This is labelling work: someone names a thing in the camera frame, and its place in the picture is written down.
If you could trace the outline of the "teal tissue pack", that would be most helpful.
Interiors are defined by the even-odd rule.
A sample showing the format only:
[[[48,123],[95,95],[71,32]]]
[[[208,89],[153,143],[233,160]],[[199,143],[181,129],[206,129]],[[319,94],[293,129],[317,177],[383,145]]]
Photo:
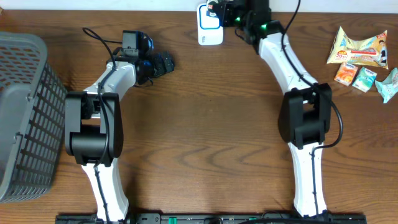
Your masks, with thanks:
[[[363,67],[360,69],[358,75],[356,76],[356,79],[353,82],[353,86],[366,93],[371,89],[376,77],[376,72],[373,72]]]

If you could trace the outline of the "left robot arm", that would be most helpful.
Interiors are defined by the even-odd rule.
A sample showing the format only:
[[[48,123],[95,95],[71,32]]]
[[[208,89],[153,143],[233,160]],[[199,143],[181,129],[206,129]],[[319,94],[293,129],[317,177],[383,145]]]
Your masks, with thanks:
[[[93,190],[97,212],[58,217],[57,223],[127,223],[129,200],[119,173],[124,133],[120,102],[127,91],[168,74],[175,63],[168,52],[153,54],[154,42],[138,30],[124,30],[118,47],[108,49],[104,72],[65,100],[65,149],[81,166]]]

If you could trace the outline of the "cream snack bag blue trim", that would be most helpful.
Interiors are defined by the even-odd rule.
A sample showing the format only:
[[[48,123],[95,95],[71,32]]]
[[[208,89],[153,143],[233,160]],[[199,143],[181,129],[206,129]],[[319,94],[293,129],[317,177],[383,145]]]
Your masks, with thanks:
[[[365,40],[353,40],[339,27],[326,63],[346,62],[388,69],[386,39],[387,30]]]

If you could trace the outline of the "dark green square packet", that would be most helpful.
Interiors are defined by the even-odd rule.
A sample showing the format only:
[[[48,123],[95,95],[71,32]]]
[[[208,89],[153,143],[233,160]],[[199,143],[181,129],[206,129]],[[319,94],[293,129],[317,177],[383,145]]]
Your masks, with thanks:
[[[221,6],[221,0],[207,0],[206,1],[206,9],[207,13],[211,17],[216,17],[217,12],[219,11]]]

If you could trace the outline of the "light teal crinkled packet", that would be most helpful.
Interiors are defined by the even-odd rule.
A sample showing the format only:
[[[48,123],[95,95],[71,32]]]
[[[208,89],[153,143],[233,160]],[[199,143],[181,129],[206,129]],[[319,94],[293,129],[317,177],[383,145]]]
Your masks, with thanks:
[[[375,81],[375,86],[386,104],[397,93],[397,68],[394,68],[384,81]]]

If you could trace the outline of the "orange white tissue pack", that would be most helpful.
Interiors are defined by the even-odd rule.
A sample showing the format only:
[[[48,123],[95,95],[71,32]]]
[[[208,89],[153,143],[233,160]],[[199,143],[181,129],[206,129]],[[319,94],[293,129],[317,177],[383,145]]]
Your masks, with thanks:
[[[357,66],[347,63],[347,62],[343,62],[340,65],[340,67],[334,77],[334,81],[336,81],[340,84],[343,84],[345,86],[350,86],[354,77],[357,74],[357,71],[358,71]]]

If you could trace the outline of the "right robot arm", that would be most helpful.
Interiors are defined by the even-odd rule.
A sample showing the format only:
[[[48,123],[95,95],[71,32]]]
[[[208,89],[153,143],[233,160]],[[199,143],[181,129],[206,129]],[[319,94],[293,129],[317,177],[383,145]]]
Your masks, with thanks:
[[[283,93],[278,117],[281,138],[293,159],[294,209],[301,218],[326,219],[322,152],[335,110],[329,84],[318,83],[291,48],[288,28],[271,18],[268,1],[207,1],[209,16],[254,47],[270,67]]]

